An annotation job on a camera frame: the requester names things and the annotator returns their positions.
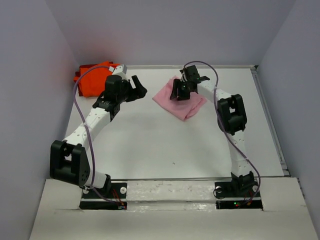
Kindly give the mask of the pink t shirt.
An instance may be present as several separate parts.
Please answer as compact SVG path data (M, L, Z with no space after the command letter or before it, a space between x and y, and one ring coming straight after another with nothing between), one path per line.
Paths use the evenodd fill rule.
M175 77L172 77L164 87L152 98L160 107L177 117L181 121L185 121L198 113L200 108L207 102L207 99L195 92L190 94L187 100L170 100Z

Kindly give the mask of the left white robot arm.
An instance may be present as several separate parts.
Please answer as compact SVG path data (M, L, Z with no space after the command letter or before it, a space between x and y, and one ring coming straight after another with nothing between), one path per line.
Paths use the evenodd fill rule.
M55 140L50 147L49 174L52 179L69 183L83 190L92 189L104 198L111 191L111 177L98 172L95 159L88 159L87 151L93 151L93 141L120 111L122 103L142 99L147 89L133 75L125 79L120 74L109 75L104 91L98 96L80 124L63 140Z

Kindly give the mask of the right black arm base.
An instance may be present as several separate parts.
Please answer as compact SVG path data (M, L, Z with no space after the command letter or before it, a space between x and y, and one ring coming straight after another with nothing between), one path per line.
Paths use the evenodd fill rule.
M229 188L229 181L218 181L214 183L212 191L216 199L217 210L242 210L260 209L263 210L263 203L260 192L256 193L258 184L255 183L242 193L236 193Z

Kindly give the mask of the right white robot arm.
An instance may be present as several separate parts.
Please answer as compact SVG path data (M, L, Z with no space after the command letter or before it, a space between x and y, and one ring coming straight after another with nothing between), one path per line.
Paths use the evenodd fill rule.
M215 183L213 194L218 200L244 198L248 203L258 194L261 180L255 179L258 170L251 163L245 151L245 129L247 114L240 94L231 94L218 87L219 77L212 82L201 76L196 62L186 63L180 70L181 77L173 81L170 101L186 101L192 93L202 94L214 104L219 129L226 137L230 159L231 180Z

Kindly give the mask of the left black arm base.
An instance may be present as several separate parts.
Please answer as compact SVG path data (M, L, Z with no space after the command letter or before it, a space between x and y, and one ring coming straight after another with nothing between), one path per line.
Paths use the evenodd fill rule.
M112 181L108 192L100 188L97 190L83 190L79 208L81 210L127 210L128 183L125 181Z

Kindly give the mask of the orange folded t shirt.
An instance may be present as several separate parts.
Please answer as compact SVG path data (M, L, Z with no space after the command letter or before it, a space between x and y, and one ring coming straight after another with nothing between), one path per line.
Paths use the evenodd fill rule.
M112 74L109 71L109 67L116 67L118 65L119 63L114 63L112 61L105 61L105 62L96 64L96 66L106 66L106 68L104 67L95 68L91 70L89 73L87 73L79 81L79 83L81 83L83 97L85 98L98 97L102 93L102 91L105 90L105 81L107 79L107 76L110 76Z

